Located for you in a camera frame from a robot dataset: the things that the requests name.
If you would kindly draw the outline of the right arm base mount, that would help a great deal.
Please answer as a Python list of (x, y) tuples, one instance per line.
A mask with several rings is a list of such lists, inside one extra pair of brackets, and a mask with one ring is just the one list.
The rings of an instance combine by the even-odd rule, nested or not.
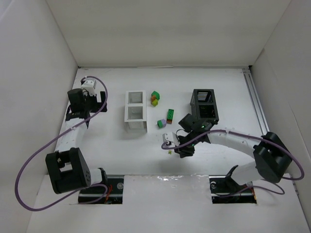
[(213, 204), (256, 204), (253, 188), (246, 184), (238, 185), (231, 178), (223, 176), (209, 176), (209, 187)]

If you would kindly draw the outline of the black two-cell container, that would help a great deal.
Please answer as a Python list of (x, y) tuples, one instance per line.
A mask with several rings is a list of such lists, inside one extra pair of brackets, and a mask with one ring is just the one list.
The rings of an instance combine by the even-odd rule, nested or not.
[(194, 89), (190, 100), (191, 114), (197, 120), (218, 124), (219, 115), (213, 89)]

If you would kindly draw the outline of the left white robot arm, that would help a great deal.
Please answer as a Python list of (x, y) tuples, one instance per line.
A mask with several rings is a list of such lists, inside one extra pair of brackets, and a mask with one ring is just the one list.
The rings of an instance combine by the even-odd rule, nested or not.
[(65, 117), (66, 133), (53, 153), (46, 156), (45, 162), (56, 194), (88, 188), (94, 184), (108, 184), (103, 168), (89, 169), (79, 148), (89, 127), (90, 114), (106, 112), (106, 93), (100, 92), (101, 101), (85, 88), (68, 91), (69, 106)]

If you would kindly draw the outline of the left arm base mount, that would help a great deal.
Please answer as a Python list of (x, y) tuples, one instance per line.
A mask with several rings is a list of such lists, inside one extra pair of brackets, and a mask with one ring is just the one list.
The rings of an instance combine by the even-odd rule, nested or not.
[(78, 203), (89, 202), (90, 204), (122, 204), (124, 176), (108, 175), (108, 184), (105, 187), (91, 187), (80, 191)]

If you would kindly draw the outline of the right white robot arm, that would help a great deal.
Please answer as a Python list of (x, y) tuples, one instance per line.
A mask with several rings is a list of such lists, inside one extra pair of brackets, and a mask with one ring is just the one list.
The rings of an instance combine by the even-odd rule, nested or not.
[(165, 133), (163, 146), (172, 145), (180, 158), (193, 156), (198, 143), (225, 146), (251, 157), (251, 162), (234, 165), (225, 175), (210, 182), (210, 188), (221, 196), (235, 195), (256, 180), (277, 184), (293, 161), (280, 138), (272, 132), (255, 137), (229, 129), (214, 130), (215, 121), (196, 120), (191, 114), (180, 120), (179, 125), (187, 135)]

